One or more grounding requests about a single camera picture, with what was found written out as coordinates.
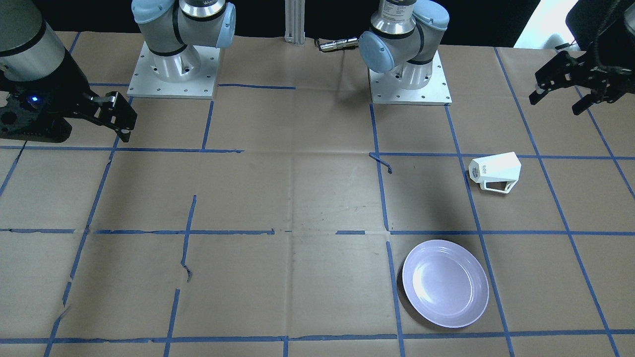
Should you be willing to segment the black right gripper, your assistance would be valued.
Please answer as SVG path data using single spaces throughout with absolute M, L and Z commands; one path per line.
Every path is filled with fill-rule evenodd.
M 35 81 L 17 82 L 1 75 L 7 104 L 1 108 L 0 136 L 62 143 L 70 137 L 68 118 L 83 119 L 114 131 L 128 143 L 137 113 L 118 91 L 99 96 L 82 72 L 56 70 Z

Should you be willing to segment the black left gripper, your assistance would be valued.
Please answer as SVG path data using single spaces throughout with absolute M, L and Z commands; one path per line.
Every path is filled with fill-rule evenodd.
M 632 0 L 579 0 L 565 23 L 584 54 L 572 57 L 558 51 L 535 78 L 537 87 L 528 96 L 536 105 L 560 88 L 580 86 L 590 90 L 573 104 L 578 116 L 592 105 L 614 103 L 635 91 L 635 4 Z

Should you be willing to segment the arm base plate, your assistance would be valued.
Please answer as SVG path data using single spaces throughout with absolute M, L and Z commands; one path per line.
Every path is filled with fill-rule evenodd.
M 138 98 L 211 100 L 221 54 L 220 48 L 188 46 L 179 54 L 162 57 L 143 43 L 127 94 Z
M 404 63 L 391 71 L 368 69 L 372 103 L 448 106 L 453 103 L 438 51 L 424 65 Z

